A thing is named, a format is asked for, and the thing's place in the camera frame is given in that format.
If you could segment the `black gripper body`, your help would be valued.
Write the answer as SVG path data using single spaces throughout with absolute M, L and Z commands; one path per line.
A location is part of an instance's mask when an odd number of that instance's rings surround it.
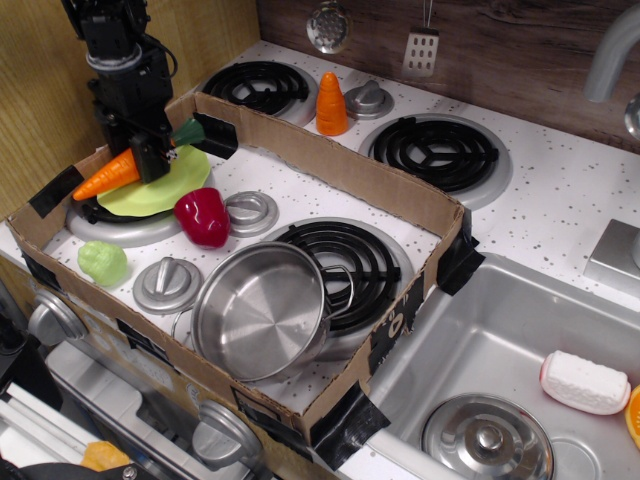
M 134 135 L 147 133 L 160 139 L 168 157 L 171 125 L 165 107 L 173 87 L 165 49 L 153 43 L 137 44 L 122 58 L 88 54 L 86 60 L 97 75 L 89 82 L 89 89 L 101 130 L 107 117 L 128 121 Z

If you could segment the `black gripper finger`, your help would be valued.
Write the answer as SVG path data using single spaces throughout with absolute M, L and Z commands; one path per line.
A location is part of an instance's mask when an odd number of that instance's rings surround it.
M 160 139 L 136 133 L 130 139 L 130 148 L 142 183 L 152 183 L 170 172 L 167 148 Z
M 102 124 L 102 133 L 113 157 L 131 146 L 134 129 L 130 122 L 116 117 L 107 117 Z

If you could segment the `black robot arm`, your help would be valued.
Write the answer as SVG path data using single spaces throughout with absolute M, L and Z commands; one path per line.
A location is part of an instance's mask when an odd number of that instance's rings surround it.
M 88 82 L 94 116 L 113 155 L 132 151 L 144 183 L 170 170 L 172 99 L 177 60 L 146 33 L 145 1 L 64 1 L 77 37 L 87 47 L 95 77 Z

